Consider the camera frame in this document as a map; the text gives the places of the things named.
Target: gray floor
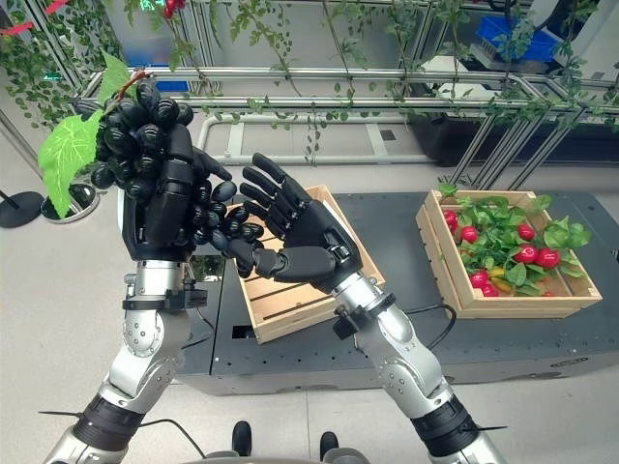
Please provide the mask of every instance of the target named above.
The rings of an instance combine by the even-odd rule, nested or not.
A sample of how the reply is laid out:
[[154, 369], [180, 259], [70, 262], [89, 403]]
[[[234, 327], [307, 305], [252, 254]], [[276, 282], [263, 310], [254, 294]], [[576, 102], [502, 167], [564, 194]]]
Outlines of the gray floor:
[[[0, 187], [43, 191], [2, 139], [0, 146]], [[239, 168], [232, 170], [238, 176]], [[429, 164], [288, 170], [302, 184], [326, 184], [335, 192], [423, 190], [448, 172]], [[550, 167], [527, 187], [595, 192], [619, 219], [618, 181], [619, 169]], [[81, 410], [120, 344], [122, 277], [133, 263], [115, 225], [114, 193], [81, 222], [57, 226], [39, 218], [0, 231], [3, 463], [44, 458], [73, 420], [37, 411]], [[492, 437], [510, 462], [610, 463], [619, 453], [618, 384], [619, 368], [612, 368], [573, 379], [458, 386], [457, 394], [479, 424], [509, 426]], [[427, 462], [409, 421], [382, 391], [209, 397], [174, 385], [149, 416], [158, 418], [179, 421], [208, 451], [228, 448], [232, 426], [244, 419], [253, 427], [256, 455], [315, 458], [320, 434], [331, 429], [343, 446], [361, 450], [374, 464]], [[138, 432], [126, 462], [194, 458], [176, 430], [157, 425]]]

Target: wooden crate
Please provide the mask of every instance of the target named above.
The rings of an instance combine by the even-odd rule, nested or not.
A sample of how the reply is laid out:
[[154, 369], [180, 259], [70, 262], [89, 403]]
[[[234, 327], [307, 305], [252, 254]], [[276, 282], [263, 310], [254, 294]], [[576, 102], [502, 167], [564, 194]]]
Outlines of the wooden crate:
[[[357, 243], [364, 265], [363, 273], [375, 278], [377, 284], [382, 285], [385, 282], [383, 276], [329, 190], [325, 186], [318, 186], [308, 188], [307, 192], [312, 198], [329, 205], [339, 216]], [[258, 217], [250, 217], [249, 221], [264, 225]], [[282, 242], [266, 228], [260, 240], [266, 248], [283, 247]], [[337, 304], [334, 298], [308, 284], [275, 282], [251, 274], [248, 278], [241, 279], [241, 288], [258, 343], [291, 334], [335, 316]]]
[[[536, 198], [532, 191], [482, 191], [460, 190], [456, 198], [470, 196], [473, 199], [488, 196], [504, 196], [510, 205], [530, 210]], [[456, 198], [446, 198], [431, 191], [419, 210], [416, 220], [419, 226], [432, 272], [436, 277], [439, 292], [445, 303], [457, 311], [460, 318], [563, 318], [602, 299], [581, 264], [578, 268], [583, 277], [562, 275], [558, 270], [540, 286], [552, 292], [554, 297], [513, 297], [502, 295], [486, 298], [482, 290], [473, 288], [460, 259], [456, 243], [443, 217], [443, 209], [457, 210]], [[551, 221], [546, 211], [527, 216], [537, 233]]]

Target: black table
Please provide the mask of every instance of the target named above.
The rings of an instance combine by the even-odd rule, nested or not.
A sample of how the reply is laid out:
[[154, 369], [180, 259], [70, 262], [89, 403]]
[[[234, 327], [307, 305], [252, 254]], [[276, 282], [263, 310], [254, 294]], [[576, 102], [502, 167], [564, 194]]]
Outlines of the black table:
[[[569, 215], [592, 230], [591, 243], [577, 255], [604, 300], [565, 319], [458, 320], [434, 349], [454, 383], [571, 376], [619, 363], [619, 225], [589, 193], [549, 194], [552, 217]], [[440, 302], [414, 220], [426, 195], [335, 195], [402, 309]], [[206, 339], [184, 350], [180, 381], [210, 394], [379, 386], [352, 339], [342, 342], [333, 334], [333, 320], [258, 345], [232, 263], [226, 263], [221, 281], [202, 288], [209, 289], [209, 303], [192, 315], [193, 333], [194, 340]], [[438, 310], [416, 315], [413, 322], [419, 338], [430, 341], [448, 317]]]

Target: blue container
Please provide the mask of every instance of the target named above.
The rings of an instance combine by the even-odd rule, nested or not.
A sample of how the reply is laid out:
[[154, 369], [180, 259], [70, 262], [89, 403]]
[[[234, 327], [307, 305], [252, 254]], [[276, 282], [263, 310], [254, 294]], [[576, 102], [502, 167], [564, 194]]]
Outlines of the blue container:
[[[510, 28], [504, 17], [483, 16], [477, 35], [486, 40], [494, 47], [501, 44], [497, 38], [501, 34], [508, 35]], [[546, 32], [537, 31], [533, 34], [533, 41], [529, 49], [519, 58], [520, 60], [530, 61], [552, 61], [552, 50], [559, 41], [551, 37]]]
[[[129, 57], [129, 63], [133, 67], [167, 68], [167, 63], [146, 63], [143, 60], [144, 58], [137, 54]], [[157, 89], [160, 92], [189, 92], [190, 86], [186, 80], [160, 80], [157, 81]]]

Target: shoe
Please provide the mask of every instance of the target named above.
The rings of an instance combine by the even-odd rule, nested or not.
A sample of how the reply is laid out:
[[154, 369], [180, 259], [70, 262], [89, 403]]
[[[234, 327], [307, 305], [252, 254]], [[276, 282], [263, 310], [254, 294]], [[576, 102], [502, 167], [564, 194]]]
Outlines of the shoe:
[[320, 437], [320, 460], [325, 457], [328, 450], [339, 448], [338, 437], [333, 432], [325, 432]]
[[241, 457], [251, 455], [251, 427], [244, 420], [236, 422], [232, 430], [232, 449]]

